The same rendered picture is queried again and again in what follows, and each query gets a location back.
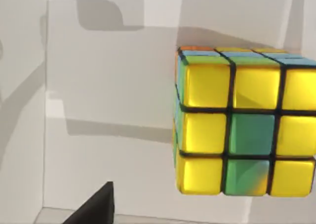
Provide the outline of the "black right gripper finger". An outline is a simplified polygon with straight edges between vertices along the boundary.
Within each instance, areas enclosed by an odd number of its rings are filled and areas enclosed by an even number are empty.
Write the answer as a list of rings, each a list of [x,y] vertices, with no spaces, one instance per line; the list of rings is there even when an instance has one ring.
[[[114,216],[114,183],[108,181],[62,224],[113,224]]]

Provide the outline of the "multicoloured puzzle cube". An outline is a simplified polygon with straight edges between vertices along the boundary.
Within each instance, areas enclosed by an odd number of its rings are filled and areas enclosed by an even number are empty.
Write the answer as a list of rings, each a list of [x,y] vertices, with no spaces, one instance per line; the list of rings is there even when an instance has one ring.
[[[276,48],[176,51],[173,154],[183,194],[305,197],[316,170],[316,60]]]

